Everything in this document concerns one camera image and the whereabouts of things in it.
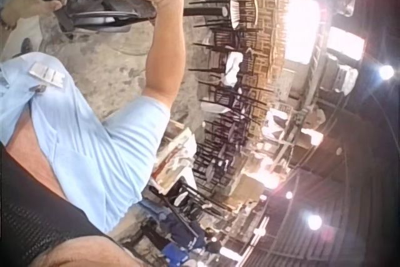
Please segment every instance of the sander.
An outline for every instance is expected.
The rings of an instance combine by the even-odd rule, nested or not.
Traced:
[[[128,32],[131,24],[156,17],[155,7],[146,0],[67,0],[66,5],[54,13],[65,33],[77,28]]]

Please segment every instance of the light blue shirt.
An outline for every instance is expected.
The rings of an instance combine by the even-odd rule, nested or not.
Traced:
[[[28,73],[34,63],[65,74],[64,87],[30,91],[42,84]],[[169,109],[140,96],[101,123],[58,59],[29,53],[0,68],[1,142],[8,144],[29,105],[39,146],[67,199],[101,231],[112,230],[141,200],[169,122]]]

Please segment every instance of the blue object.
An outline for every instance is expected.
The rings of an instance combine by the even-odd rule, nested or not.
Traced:
[[[171,239],[179,246],[186,249],[203,248],[206,246],[205,232],[196,221],[189,223],[189,226],[198,235],[195,244],[189,247],[194,239],[193,234],[176,218],[169,208],[161,206],[147,198],[144,198],[138,205],[145,209],[159,223],[162,230],[170,233]]]
[[[179,248],[172,242],[165,246],[161,253],[169,260],[170,267],[181,266],[189,259],[188,251]]]
[[[30,91],[43,84],[28,73],[34,63],[65,74],[64,87]],[[29,53],[0,70],[0,141],[8,144],[29,105],[39,146],[67,199],[101,231],[112,230],[142,198],[169,109],[140,96],[101,123],[58,59]]]

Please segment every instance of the black mesh fabric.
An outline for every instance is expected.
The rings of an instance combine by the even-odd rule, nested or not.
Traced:
[[[28,266],[69,239],[105,236],[83,211],[48,190],[0,147],[0,266]]]

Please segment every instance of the ceiling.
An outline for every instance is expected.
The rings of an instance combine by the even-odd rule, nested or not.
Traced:
[[[367,42],[364,59],[353,62],[356,87],[348,97],[320,91],[326,137],[318,149],[294,150],[298,172],[270,197],[268,235],[245,266],[399,266],[400,79],[377,74],[379,62],[400,67],[399,21],[400,0],[357,0],[352,17],[334,18]],[[292,201],[287,191],[296,192]],[[308,228],[311,213],[323,219],[319,231]]]

